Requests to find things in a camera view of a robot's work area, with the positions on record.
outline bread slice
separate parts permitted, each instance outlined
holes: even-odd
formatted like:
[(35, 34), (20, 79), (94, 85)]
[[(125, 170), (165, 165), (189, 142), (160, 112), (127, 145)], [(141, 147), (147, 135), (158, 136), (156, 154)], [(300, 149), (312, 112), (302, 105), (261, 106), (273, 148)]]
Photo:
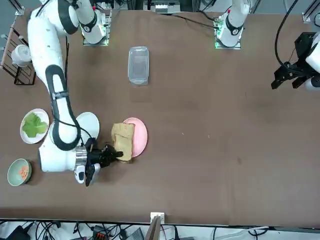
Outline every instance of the bread slice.
[(115, 123), (112, 126), (111, 137), (114, 142), (116, 141), (116, 137), (115, 137), (116, 134), (132, 140), (134, 137), (134, 131), (135, 131), (134, 124)]
[(122, 162), (129, 163), (132, 158), (132, 138), (126, 138), (115, 134), (114, 149), (117, 152), (123, 152), (123, 156), (117, 157)]

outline cable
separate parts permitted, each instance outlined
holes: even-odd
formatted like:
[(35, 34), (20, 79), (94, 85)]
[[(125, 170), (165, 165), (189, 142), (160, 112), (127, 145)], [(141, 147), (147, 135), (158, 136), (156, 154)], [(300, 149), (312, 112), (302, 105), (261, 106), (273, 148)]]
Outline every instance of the cable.
[(256, 230), (253, 230), (253, 231), (254, 231), (254, 234), (251, 233), (250, 231), (248, 231), (248, 233), (249, 233), (251, 236), (255, 237), (255, 239), (257, 240), (257, 239), (258, 239), (258, 236), (261, 236), (261, 235), (265, 234), (265, 233), (268, 231), (268, 229), (266, 229), (266, 230), (264, 230), (264, 231), (262, 231), (262, 232), (259, 232), (259, 233), (257, 233)]
[(104, 8), (102, 6), (100, 6), (98, 3), (95, 3), (96, 6), (98, 6), (100, 8), (100, 10), (104, 10)]
[[(56, 115), (55, 115), (54, 113), (52, 113), (52, 115), (53, 115), (53, 118), (54, 118), (56, 121), (58, 121), (59, 123), (64, 124), (64, 125), (68, 125), (68, 126), (70, 126), (70, 127), (77, 128), (76, 125), (73, 125), (73, 124), (70, 124), (70, 123), (61, 121), (60, 119), (58, 119), (58, 118), (56, 117)], [(90, 133), (89, 133), (87, 130), (85, 130), (85, 129), (83, 129), (82, 127), (80, 127), (80, 125), (79, 125), (79, 128), (80, 128), (82, 131), (84, 131), (86, 134), (88, 134), (88, 136), (89, 136), (90, 138), (92, 138), (92, 136), (90, 135)]]
[[(131, 225), (125, 227), (124, 229), (122, 229), (122, 231), (125, 231), (126, 229), (128, 229), (128, 228), (130, 228), (130, 227), (132, 227), (132, 226), (133, 226), (133, 225), (131, 224)], [(116, 239), (119, 235), (120, 235), (120, 232), (119, 232), (117, 235), (115, 235), (114, 238), (112, 238), (111, 240)]]
[(163, 231), (163, 235), (164, 235), (164, 239), (167, 240), (167, 236), (166, 236), (166, 232), (164, 229), (164, 226), (161, 225), (162, 231)]
[(232, 5), (231, 5), (230, 7), (228, 7), (228, 8), (225, 10), (224, 13), (226, 13), (231, 7), (232, 7)]
[(204, 26), (204, 27), (207, 27), (207, 28), (211, 28), (211, 29), (217, 29), (219, 30), (219, 28), (217, 26), (211, 26), (211, 25), (207, 25), (207, 24), (204, 24), (202, 22), (199, 22), (199, 21), (195, 21), (195, 20), (192, 20), (190, 18), (186, 18), (184, 16), (179, 16), (179, 15), (171, 15), (172, 17), (176, 17), (176, 18), (180, 18), (180, 19), (184, 19), (184, 20), (187, 20), (187, 21), (190, 21), (190, 22), (193, 22), (195, 24), (199, 24), (201, 26)]
[(52, 234), (51, 234), (51, 232), (50, 232), (50, 226), (49, 225), (47, 225), (47, 223), (45, 223), (44, 222), (44, 225), (45, 225), (45, 227), (46, 227), (46, 232), (45, 232), (45, 234), (47, 235), (47, 233), (49, 233), (49, 237), (50, 237), (50, 239), (51, 240), (55, 240), (55, 238), (52, 236)]
[(290, 60), (291, 60), (291, 58), (292, 58), (292, 56), (293, 56), (293, 54), (294, 54), (295, 50), (296, 50), (296, 48), (294, 48), (294, 49), (293, 49), (293, 51), (292, 51), (292, 53), (291, 53), (291, 56), (290, 56), (290, 58), (289, 58), (288, 62), (290, 62)]
[(212, 17), (209, 17), (204, 11), (202, 10), (199, 10), (199, 13), (202, 13), (207, 19), (211, 20), (211, 21), (214, 21), (215, 19), (217, 19), (216, 17), (212, 18)]
[(44, 9), (44, 7), (50, 2), (50, 0), (47, 0), (39, 9), (39, 11), (36, 13), (36, 17), (39, 16), (40, 12), (42, 11), (42, 9)]
[(214, 228), (214, 231), (213, 231), (213, 235), (212, 235), (212, 240), (215, 240), (215, 237), (216, 237), (216, 231), (217, 231), (217, 228), (215, 227), (215, 228)]
[(147, 1), (147, 9), (148, 9), (148, 10), (151, 9), (151, 2), (152, 2), (152, 0), (148, 0), (148, 1)]
[(86, 223), (86, 222), (85, 222), (85, 225), (87, 225), (87, 227), (90, 228), (91, 231), (94, 231), (94, 230), (95, 230), (95, 227), (94, 227), (94, 226), (89, 226), (88, 223)]
[(316, 17), (320, 14), (320, 12), (318, 12), (316, 15), (314, 15), (314, 18), (313, 18), (313, 23), (314, 25), (316, 25), (317, 27), (320, 28), (320, 25), (316, 24)]
[(65, 49), (66, 49), (66, 56), (65, 56), (65, 65), (64, 65), (64, 78), (65, 78), (65, 85), (68, 88), (69, 41), (67, 36), (65, 36)]
[(206, 10), (206, 9), (210, 6), (210, 4), (212, 4), (212, 6), (213, 6), (213, 5), (216, 3), (216, 1), (217, 1), (217, 0), (211, 0), (211, 1), (205, 6), (205, 8), (202, 9), (202, 11)]
[(40, 221), (40, 222), (38, 223), (38, 225), (36, 226), (36, 229), (35, 229), (35, 240), (39, 240), (40, 237), (41, 237), (41, 235), (42, 235), (42, 233), (44, 233), (44, 236), (45, 236), (46, 233), (48, 233), (49, 228), (50, 228), (54, 223), (53, 223), (53, 222), (50, 222), (46, 227), (44, 227), (44, 228), (42, 229), (42, 231), (40, 232), (40, 235), (38, 236), (38, 227), (39, 227), (40, 224), (43, 226), (43, 222)]
[(275, 57), (277, 59), (277, 61), (280, 63), (281, 66), (283, 66), (284, 68), (286, 68), (288, 70), (288, 72), (292, 72), (292, 73), (295, 73), (295, 74), (301, 74), (302, 71), (297, 71), (297, 70), (294, 70), (294, 69), (291, 69), (289, 68), (288, 66), (286, 66), (279, 58), (279, 54), (278, 54), (278, 39), (279, 39), (279, 34), (280, 34), (280, 31), (281, 31), (281, 28), (283, 27), (285, 21), (287, 20), (289, 14), (291, 13), (292, 9), (295, 7), (295, 5), (297, 4), (299, 0), (294, 0), (294, 2), (292, 3), (291, 7), (289, 8), (289, 10), (286, 12), (279, 28), (278, 28), (278, 31), (276, 32), (276, 36), (275, 36), (275, 41), (274, 41), (274, 53), (275, 53)]
[(80, 234), (79, 227), (77, 227), (76, 229), (77, 229), (77, 231), (78, 231), (78, 234), (79, 234), (80, 238), (83, 240), (84, 238), (83, 238), (83, 237), (81, 236), (81, 234)]
[(107, 234), (109, 235), (109, 237), (113, 238), (114, 236), (116, 236), (117, 231), (118, 231), (118, 227), (120, 227), (120, 226), (117, 224), (117, 225), (113, 226), (113, 227), (110, 229), (110, 231), (108, 231)]

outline white plate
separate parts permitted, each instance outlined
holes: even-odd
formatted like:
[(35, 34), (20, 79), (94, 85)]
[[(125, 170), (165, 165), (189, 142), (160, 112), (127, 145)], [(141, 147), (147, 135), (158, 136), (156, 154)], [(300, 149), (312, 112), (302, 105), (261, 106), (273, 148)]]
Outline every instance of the white plate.
[[(48, 127), (46, 128), (45, 133), (42, 133), (42, 134), (38, 133), (35, 137), (28, 137), (27, 134), (22, 130), (22, 127), (25, 125), (26, 117), (31, 113), (36, 114), (41, 119), (41, 122), (45, 122), (48, 125)], [(48, 114), (46, 113), (45, 110), (40, 109), (40, 108), (36, 108), (36, 109), (33, 109), (33, 110), (29, 111), (24, 116), (24, 118), (23, 118), (23, 120), (21, 122), (21, 125), (20, 125), (20, 136), (21, 136), (22, 140), (25, 143), (27, 143), (27, 144), (36, 144), (36, 143), (40, 142), (45, 137), (45, 135), (47, 134), (48, 128), (49, 128), (49, 116), (48, 116)]]
[[(99, 120), (96, 115), (92, 112), (83, 112), (81, 113), (76, 120), (78, 121), (81, 128), (85, 129), (89, 132), (91, 137), (97, 138), (100, 131), (100, 124)], [(87, 140), (89, 139), (89, 135), (81, 130), (81, 137), (83, 139), (84, 144), (86, 144)]]

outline clear plastic container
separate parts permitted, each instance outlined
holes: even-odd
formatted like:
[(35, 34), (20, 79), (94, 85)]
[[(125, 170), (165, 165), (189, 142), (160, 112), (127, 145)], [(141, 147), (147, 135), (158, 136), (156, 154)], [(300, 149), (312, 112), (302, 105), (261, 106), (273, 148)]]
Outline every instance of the clear plastic container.
[(131, 47), (128, 60), (128, 78), (133, 85), (145, 86), (149, 77), (149, 50), (145, 46)]

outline green bowl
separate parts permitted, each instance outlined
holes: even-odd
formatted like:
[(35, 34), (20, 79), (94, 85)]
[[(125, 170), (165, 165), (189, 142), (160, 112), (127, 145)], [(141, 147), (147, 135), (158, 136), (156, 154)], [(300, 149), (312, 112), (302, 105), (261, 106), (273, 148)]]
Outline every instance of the green bowl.
[[(23, 178), (19, 174), (21, 168), (24, 166), (28, 168), (28, 173), (25, 180), (23, 180)], [(32, 168), (31, 168), (30, 162), (23, 158), (19, 158), (15, 160), (9, 167), (8, 175), (7, 175), (8, 182), (11, 186), (14, 186), (14, 187), (20, 186), (29, 181), (31, 174), (32, 174)]]

